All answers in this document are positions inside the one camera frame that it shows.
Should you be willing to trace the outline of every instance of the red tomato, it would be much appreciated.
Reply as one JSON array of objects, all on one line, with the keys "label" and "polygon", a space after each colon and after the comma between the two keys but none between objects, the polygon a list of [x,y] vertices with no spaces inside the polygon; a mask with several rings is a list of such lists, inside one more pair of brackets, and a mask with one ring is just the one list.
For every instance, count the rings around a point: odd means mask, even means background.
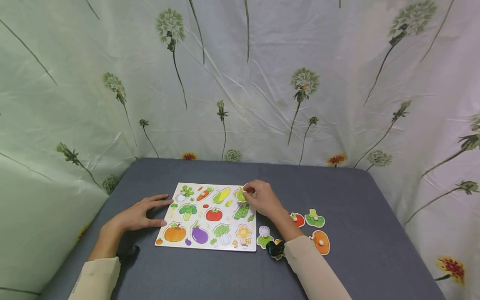
[{"label": "red tomato", "polygon": [[207,211],[207,213],[205,214],[205,218],[209,221],[214,221],[214,222],[217,222],[217,221],[220,221],[220,219],[223,217],[223,213],[221,210],[219,210],[218,208],[211,208]]}]

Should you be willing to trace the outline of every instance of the floral curtain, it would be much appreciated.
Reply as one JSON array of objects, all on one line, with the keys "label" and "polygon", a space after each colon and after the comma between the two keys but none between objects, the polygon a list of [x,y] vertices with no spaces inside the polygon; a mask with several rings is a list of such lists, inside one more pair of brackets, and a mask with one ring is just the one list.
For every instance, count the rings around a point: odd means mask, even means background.
[{"label": "floral curtain", "polygon": [[477,1],[1,8],[0,298],[41,292],[140,157],[366,170],[447,298],[480,298]]}]

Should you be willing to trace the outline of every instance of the gray tablecloth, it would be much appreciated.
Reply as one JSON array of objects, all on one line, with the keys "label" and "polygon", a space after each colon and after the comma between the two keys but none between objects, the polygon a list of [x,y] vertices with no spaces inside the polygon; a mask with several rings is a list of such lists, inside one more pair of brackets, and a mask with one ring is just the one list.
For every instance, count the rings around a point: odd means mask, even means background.
[{"label": "gray tablecloth", "polygon": [[[353,300],[444,299],[365,171],[151,158],[132,164],[39,299],[67,299],[101,226],[140,199],[172,196],[178,182],[242,185],[252,179],[269,182],[289,211],[307,214],[315,208],[325,217],[322,230],[331,243],[325,259]],[[259,215],[257,222],[280,238],[269,220]],[[315,228],[302,230],[310,235]],[[157,233],[144,229],[124,236],[122,248],[134,243],[141,252],[134,264],[122,267],[112,299],[306,299],[287,261],[276,262],[259,247],[257,252],[155,247]]]}]

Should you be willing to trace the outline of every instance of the right hand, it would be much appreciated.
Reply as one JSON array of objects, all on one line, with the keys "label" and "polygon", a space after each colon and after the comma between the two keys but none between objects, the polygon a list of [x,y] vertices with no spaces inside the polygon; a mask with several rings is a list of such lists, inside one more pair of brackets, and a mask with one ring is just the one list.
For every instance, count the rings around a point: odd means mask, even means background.
[{"label": "right hand", "polygon": [[272,219],[285,213],[285,209],[275,196],[269,183],[261,180],[250,181],[245,184],[243,190],[243,196],[248,203],[267,218]]}]

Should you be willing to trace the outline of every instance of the black object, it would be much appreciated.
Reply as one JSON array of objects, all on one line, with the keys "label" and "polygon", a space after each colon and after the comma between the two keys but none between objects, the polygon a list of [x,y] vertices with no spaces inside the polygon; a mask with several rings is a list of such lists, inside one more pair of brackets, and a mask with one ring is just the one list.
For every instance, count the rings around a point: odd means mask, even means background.
[{"label": "black object", "polygon": [[117,253],[117,256],[121,264],[129,264],[137,259],[138,253],[140,253],[140,247],[134,245],[125,252]]},{"label": "black object", "polygon": [[282,255],[283,250],[285,250],[285,242],[281,241],[277,245],[275,244],[274,241],[271,240],[267,243],[266,248],[267,248],[268,254],[270,254],[271,256],[279,256],[279,255]]}]

